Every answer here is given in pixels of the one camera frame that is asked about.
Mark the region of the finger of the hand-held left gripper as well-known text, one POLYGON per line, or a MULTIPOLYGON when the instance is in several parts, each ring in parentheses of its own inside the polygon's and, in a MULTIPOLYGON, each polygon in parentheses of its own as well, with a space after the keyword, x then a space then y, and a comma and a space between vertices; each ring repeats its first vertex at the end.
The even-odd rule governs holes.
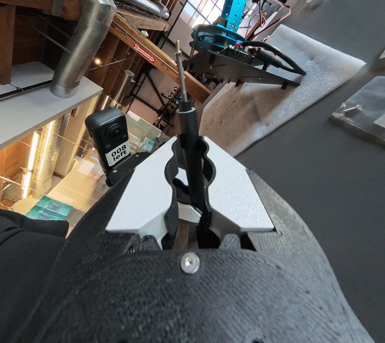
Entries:
POLYGON ((176 188, 179 219, 198 224, 201 218, 201 211, 192 205, 187 183, 175 177, 173 185, 176 188))

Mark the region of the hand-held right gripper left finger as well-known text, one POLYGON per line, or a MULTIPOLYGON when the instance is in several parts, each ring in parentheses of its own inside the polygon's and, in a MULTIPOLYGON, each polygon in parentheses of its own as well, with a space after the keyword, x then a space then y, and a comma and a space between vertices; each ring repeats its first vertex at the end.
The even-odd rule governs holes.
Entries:
POLYGON ((178 148, 178 137, 172 137, 135 168, 106 232, 153 236, 161 249, 173 248, 179 223, 173 184, 178 148))

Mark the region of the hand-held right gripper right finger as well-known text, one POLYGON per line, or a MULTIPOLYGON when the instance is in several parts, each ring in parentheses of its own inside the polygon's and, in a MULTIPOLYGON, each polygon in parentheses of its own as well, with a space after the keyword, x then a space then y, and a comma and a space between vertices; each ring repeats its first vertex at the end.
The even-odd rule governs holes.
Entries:
POLYGON ((217 236, 271 232, 274 224, 246 168, 208 137, 205 159, 213 168, 208 184, 210 230, 217 236))

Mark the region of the black screwdriver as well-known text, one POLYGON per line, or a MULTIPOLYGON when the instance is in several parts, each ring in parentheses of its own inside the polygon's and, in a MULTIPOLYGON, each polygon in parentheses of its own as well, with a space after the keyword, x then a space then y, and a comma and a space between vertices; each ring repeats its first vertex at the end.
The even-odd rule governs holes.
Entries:
POLYGON ((202 233, 207 233, 209 231, 209 212, 205 202, 201 141, 198 132, 197 115, 187 96, 180 49, 176 49, 175 55, 181 90, 181 102, 177 111, 180 122, 180 145, 185 163, 191 203, 202 212, 199 230, 202 233))

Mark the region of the person's left forearm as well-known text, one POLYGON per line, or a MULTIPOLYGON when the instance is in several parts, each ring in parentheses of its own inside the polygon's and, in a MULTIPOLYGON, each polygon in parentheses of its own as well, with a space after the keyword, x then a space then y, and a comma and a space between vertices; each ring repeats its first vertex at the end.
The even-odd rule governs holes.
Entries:
POLYGON ((11 342, 34 310, 69 229, 66 220, 34 220, 1 209, 1 342, 11 342))

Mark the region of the white ceiling panel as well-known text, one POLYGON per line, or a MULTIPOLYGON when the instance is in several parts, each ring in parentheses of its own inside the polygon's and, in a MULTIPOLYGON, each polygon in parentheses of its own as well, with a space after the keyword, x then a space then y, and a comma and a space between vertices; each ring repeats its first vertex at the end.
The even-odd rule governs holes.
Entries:
POLYGON ((17 93, 0 103, 1 149, 102 92, 100 86, 83 77, 74 96, 57 97, 50 91, 53 74, 53 70, 41 62, 12 66, 11 83, 1 85, 1 92, 17 93))

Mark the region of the fluorescent light tube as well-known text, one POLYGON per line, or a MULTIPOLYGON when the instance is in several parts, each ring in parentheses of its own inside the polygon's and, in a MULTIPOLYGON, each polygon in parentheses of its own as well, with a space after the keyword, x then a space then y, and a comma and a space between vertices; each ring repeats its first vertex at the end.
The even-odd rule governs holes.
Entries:
POLYGON ((32 143, 30 147, 26 173, 23 177, 22 198, 24 199, 28 196, 28 192, 30 188, 31 176, 32 176, 34 162, 35 162, 38 142, 39 142, 39 133, 35 131, 32 136, 32 143))

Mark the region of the red and white sign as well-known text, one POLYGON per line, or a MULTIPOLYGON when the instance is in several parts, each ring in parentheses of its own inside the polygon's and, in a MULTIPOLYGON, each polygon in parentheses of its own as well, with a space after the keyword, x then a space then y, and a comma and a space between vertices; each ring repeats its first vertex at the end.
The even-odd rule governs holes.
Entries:
POLYGON ((152 54, 147 52, 144 48, 142 48, 138 43, 134 43, 133 50, 139 55, 141 55, 143 58, 145 58, 151 64, 155 64, 156 58, 152 54))

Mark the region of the wooden ceiling beam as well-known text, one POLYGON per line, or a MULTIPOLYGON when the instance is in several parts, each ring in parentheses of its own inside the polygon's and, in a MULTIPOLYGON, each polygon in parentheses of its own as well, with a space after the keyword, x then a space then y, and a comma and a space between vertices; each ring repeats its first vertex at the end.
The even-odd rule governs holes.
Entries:
MULTIPOLYGON (((116 13, 109 30, 130 48, 133 48, 135 42, 138 43, 156 58, 155 64, 150 64, 160 70, 164 75, 168 76, 172 81, 179 84, 179 73, 175 60, 169 57, 149 39, 144 38, 125 18, 116 13)), ((203 103, 211 94, 208 88, 196 80, 187 71, 184 71, 184 81, 187 93, 201 103, 203 103)))

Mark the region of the white foam sheet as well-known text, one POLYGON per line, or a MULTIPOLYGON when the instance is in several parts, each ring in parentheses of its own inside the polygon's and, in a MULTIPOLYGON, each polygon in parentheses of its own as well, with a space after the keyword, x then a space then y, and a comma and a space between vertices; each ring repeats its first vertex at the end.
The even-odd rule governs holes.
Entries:
POLYGON ((228 83, 205 106, 200 135, 235 157, 352 78, 365 62, 283 24, 267 43, 291 57, 305 76, 272 73, 300 83, 298 87, 246 82, 228 83))

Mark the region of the green circuit board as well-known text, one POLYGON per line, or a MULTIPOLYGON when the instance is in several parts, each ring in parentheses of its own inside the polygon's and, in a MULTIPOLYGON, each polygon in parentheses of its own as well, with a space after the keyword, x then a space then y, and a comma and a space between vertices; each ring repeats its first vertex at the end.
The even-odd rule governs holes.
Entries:
POLYGON ((237 49, 235 48, 235 46, 231 46, 231 45, 224 47, 218 53, 223 56, 229 57, 233 60, 248 64, 251 66, 258 66, 263 64, 263 61, 256 58, 255 55, 239 50, 239 48, 237 49))

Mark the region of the pile of clear screw bags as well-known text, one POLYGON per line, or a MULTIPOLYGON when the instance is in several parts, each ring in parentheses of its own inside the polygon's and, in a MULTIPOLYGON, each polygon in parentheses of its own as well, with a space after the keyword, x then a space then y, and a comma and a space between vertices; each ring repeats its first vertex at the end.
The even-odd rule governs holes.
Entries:
POLYGON ((331 115, 335 124, 357 138, 385 146, 385 77, 377 76, 331 115))

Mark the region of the small silver duct pipe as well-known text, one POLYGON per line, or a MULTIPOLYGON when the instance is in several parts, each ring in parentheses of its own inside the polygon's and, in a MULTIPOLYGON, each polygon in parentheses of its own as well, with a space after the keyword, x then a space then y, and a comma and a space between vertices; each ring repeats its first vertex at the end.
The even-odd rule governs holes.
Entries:
POLYGON ((116 91, 115 97, 113 98, 115 104, 121 104, 123 100, 124 93, 127 90, 128 85, 132 82, 135 74, 130 70, 125 70, 121 82, 116 91))

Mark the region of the ribbed silver duct column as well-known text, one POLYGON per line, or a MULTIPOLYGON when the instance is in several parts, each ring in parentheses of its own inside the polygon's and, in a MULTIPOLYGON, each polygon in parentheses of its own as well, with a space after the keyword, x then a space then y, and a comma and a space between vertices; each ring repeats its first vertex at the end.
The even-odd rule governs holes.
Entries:
POLYGON ((35 169, 32 177, 32 197, 41 199, 52 188, 52 177, 58 158, 59 132, 63 117, 42 126, 37 147, 35 169))

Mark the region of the large silver air duct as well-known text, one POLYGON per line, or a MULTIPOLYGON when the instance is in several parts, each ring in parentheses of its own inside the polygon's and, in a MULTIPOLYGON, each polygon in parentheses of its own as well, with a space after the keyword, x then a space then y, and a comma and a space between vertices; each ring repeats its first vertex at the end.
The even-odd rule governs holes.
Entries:
MULTIPOLYGON (((140 9, 168 18, 167 8, 150 0, 123 0, 140 9)), ((51 83, 52 94, 69 98, 76 94, 80 81, 106 37, 116 13, 113 0, 82 0, 82 13, 62 54, 51 83)))

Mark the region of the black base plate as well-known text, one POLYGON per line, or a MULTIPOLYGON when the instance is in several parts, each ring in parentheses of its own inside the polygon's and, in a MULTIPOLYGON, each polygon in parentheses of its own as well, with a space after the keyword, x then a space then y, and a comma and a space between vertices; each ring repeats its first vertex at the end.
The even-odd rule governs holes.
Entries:
POLYGON ((287 86, 298 87, 300 85, 300 82, 271 74, 211 50, 203 50, 189 60, 185 60, 183 67, 184 70, 191 71, 199 76, 235 82, 236 85, 250 82, 280 85, 282 89, 287 86))

